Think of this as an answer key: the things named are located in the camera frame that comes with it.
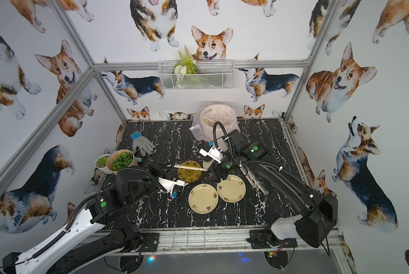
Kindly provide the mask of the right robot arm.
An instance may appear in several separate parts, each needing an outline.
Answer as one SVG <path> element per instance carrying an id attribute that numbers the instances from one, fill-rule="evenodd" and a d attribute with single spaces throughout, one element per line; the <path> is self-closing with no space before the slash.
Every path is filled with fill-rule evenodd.
<path id="1" fill-rule="evenodd" d="M 269 182 L 290 202 L 295 210 L 291 217 L 279 217 L 267 226 L 276 240 L 300 238 L 311 247 L 329 247 L 327 236 L 338 222 L 338 200 L 332 194 L 321 194 L 303 183 L 278 163 L 276 157 L 259 142 L 251 143 L 238 130 L 227 132 L 221 122 L 212 128 L 210 152 L 214 159 L 215 176 L 228 177 L 238 169 L 243 176 L 261 189 Z"/>

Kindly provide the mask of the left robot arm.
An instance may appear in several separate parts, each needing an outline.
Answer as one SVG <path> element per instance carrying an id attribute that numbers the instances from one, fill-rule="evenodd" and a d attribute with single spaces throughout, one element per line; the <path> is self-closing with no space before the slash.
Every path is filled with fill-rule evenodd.
<path id="1" fill-rule="evenodd" d="M 84 246 L 78 245 L 103 229 L 116 212 L 127 211 L 146 195 L 157 190 L 171 195 L 176 182 L 165 175 L 158 165 L 148 170 L 138 166 L 121 169 L 111 188 L 84 199 L 70 221 L 57 232 L 30 250 L 8 254 L 0 274 L 71 274 L 106 255 L 139 251 L 144 241 L 134 224 L 123 225 Z"/>

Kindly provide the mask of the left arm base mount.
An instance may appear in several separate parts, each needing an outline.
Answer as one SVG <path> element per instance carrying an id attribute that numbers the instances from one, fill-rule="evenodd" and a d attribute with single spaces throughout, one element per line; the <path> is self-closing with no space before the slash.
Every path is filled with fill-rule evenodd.
<path id="1" fill-rule="evenodd" d="M 160 239 L 159 233 L 143 233 L 126 241 L 122 253 L 156 252 Z"/>

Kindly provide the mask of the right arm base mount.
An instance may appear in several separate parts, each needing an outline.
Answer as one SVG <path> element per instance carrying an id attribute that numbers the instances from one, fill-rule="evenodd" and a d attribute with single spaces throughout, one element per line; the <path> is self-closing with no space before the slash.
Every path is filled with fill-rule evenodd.
<path id="1" fill-rule="evenodd" d="M 250 230 L 247 242 L 251 244 L 252 249 L 295 248 L 298 246 L 296 239 L 279 240 L 271 232 L 264 229 Z"/>

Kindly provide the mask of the disposable chopsticks pack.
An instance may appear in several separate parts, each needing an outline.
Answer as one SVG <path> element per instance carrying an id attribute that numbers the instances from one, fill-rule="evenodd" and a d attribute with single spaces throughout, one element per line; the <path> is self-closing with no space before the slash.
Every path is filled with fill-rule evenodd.
<path id="1" fill-rule="evenodd" d="M 208 169 L 200 168 L 200 167 L 189 167 L 183 166 L 180 164 L 168 164 L 167 167 L 176 168 L 176 169 L 186 169 L 186 170 L 195 170 L 195 171 L 207 171 Z"/>

